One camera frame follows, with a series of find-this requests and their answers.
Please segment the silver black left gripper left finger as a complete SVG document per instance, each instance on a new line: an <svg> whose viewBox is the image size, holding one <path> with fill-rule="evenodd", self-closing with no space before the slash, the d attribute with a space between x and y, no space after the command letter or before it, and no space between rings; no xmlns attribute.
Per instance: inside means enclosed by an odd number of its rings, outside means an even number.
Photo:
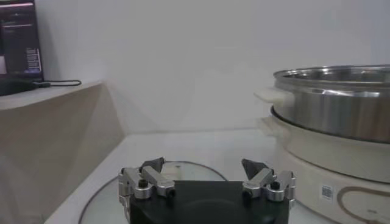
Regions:
<svg viewBox="0 0 390 224"><path fill-rule="evenodd" d="M164 157L145 161L140 167L125 167L118 174L118 199L125 213L130 212L130 199L148 200L153 190L157 195L171 200L176 196L175 182L165 178L162 168Z"/></svg>

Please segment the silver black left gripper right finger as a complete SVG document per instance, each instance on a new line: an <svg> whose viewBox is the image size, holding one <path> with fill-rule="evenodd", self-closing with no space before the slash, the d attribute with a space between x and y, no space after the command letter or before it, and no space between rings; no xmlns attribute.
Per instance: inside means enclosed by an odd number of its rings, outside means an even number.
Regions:
<svg viewBox="0 0 390 224"><path fill-rule="evenodd" d="M265 197L272 202L287 200L289 209L295 205L296 176L292 171L283 170L277 174L265 163L249 159L242 159L241 164L248 178L243 182L242 196L245 203Z"/></svg>

